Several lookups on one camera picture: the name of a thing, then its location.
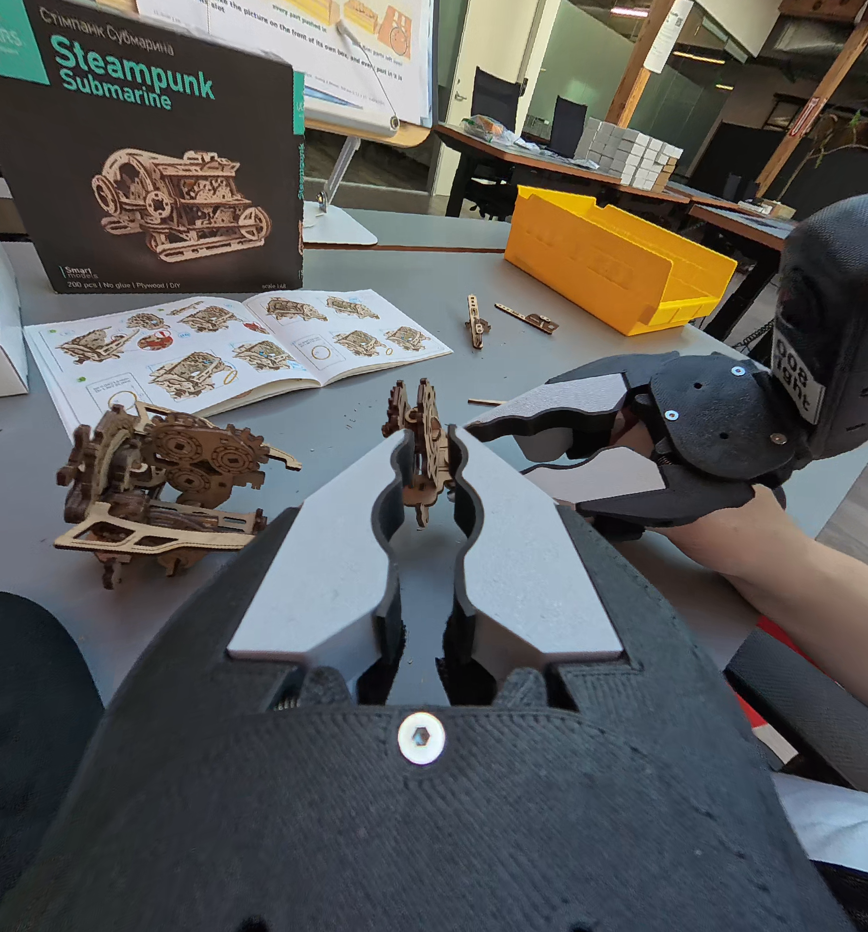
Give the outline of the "black model kit box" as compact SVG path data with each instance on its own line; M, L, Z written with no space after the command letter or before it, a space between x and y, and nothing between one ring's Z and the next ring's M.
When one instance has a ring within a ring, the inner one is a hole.
M0 170L58 294L303 286L303 76L77 2L0 2Z

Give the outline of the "instruction sheet on board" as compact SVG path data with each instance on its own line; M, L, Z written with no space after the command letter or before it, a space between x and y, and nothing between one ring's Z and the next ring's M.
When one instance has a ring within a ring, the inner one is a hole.
M436 4L430 1L138 1L139 17L303 74L308 129L409 148L434 121Z

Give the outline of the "instruction booklet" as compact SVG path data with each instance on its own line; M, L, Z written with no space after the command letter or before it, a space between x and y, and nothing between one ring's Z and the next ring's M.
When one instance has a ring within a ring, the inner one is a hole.
M69 434L116 404L211 416L451 354L371 290L186 297L29 325L24 336Z

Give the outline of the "wooden model assembly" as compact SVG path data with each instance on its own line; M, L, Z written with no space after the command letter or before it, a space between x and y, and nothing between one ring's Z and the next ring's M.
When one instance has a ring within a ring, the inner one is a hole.
M136 413L113 404L91 428L72 434L67 463L56 483L68 487L64 519L71 529L56 549L91 553L102 565L102 585L113 589L123 566L154 558L168 577L207 553L235 553L265 530L261 509L222 511L235 487L260 489L262 465L302 465L250 429L149 402Z

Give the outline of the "stack of white boxes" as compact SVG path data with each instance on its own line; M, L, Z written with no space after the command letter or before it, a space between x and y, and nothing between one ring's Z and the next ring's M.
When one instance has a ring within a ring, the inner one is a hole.
M588 117L572 161L613 175L621 185L661 193L683 155L679 146Z

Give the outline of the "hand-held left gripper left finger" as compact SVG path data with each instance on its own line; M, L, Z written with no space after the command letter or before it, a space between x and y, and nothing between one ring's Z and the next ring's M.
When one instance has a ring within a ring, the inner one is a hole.
M361 698L391 688L404 650L391 540L415 437L400 430L310 495L228 645L232 659L331 667Z

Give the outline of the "person's right hand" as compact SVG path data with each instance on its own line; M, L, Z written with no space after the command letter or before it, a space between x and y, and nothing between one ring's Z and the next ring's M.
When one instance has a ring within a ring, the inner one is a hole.
M684 526L658 529L697 564L746 583L762 583L803 549L802 532L763 485L738 508L712 512Z

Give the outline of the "wooden gear part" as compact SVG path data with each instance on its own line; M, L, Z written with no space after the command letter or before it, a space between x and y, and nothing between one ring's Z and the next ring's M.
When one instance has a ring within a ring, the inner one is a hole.
M454 486L451 448L447 429L441 425L436 390L421 379L415 405L409 404L404 381L398 380L389 396L387 419L382 424L385 438L403 430L413 435L409 478L403 484L403 503L414 508L418 527L429 522L429 510L440 494Z

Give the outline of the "wooden strip part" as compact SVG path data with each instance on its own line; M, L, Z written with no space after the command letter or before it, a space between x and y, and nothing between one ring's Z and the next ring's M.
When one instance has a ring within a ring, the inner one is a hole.
M508 316L511 316L516 320L520 320L543 333L554 334L559 328L559 324L556 323L556 321L549 319L545 315L538 314L536 312L524 314L516 309L511 309L510 307L498 302L496 302L494 306L502 312L506 313Z

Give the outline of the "person's right forearm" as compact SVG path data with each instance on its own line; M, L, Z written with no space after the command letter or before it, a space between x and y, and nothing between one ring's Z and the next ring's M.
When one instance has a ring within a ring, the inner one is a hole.
M868 565L783 517L727 577L820 669L868 706Z

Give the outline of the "clear plastic bag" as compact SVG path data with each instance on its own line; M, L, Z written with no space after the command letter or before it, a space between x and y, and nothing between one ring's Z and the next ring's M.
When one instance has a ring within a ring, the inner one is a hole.
M487 116L475 115L465 118L461 123L461 129L466 135L490 145L537 150L532 143L521 138L513 130Z

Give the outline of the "grey desk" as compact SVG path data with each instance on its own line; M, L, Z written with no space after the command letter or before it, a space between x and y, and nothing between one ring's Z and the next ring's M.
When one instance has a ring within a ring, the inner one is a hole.
M4 244L16 274L22 319L77 320L148 306L146 296L55 294L30 243ZM508 399L600 357L621 353L709 354L717 341L684 327L627 338L550 291L497 253L421 250L306 250L304 283L318 290L370 288L449 345L453 353L429 363L301 390L215 418L253 428L303 463L301 472L267 467L261 491L242 488L230 510L262 508L276 518L297 506L381 442L389 392L397 379L416 391L420 378L436 387L441 415L465 424L475 414L468 398ZM479 298L491 334L482 352L463 329L466 297ZM492 305L536 310L559 324L543 335ZM30 392L0 398L0 591L31 599L63 623L87 661L108 704L137 657L171 614L216 574L230 554L209 555L184 574L167 578L154 561L125 570L114 590L101 584L90 553L56 550L66 490L56 470L71 447L37 367ZM815 537L868 464L868 443L837 459L815 462L787 483L789 514ZM405 659L392 702L443 701L435 656L442 655L441 623L451 609L451 569L463 536L446 497L426 530L410 512L393 539L402 566ZM621 552L673 601L677 611L724 667L756 623L754 611L715 574L700 569L654 534Z

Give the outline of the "black chair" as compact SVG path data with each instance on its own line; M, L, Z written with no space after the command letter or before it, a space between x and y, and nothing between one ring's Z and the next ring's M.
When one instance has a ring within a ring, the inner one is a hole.
M586 104L558 96L547 144L548 150L565 159L573 158L583 135L587 113Z
M471 96L471 117L486 117L512 132L517 123L522 87L521 83L506 81L477 66Z

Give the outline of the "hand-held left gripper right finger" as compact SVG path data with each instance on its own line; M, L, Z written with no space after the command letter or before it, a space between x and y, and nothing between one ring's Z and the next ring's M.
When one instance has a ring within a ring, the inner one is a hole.
M466 540L438 670L451 705L490 705L516 670L619 662L625 651L553 499L467 430L449 428Z

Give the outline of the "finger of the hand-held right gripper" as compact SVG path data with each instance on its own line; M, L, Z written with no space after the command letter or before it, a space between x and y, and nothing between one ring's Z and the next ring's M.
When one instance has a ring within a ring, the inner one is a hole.
M464 427L481 442L514 437L533 464L576 464L611 447L635 426L627 395L621 374L546 383Z
M627 447L602 449L575 465L538 464L521 474L557 504L571 509L584 502L667 488L658 465Z

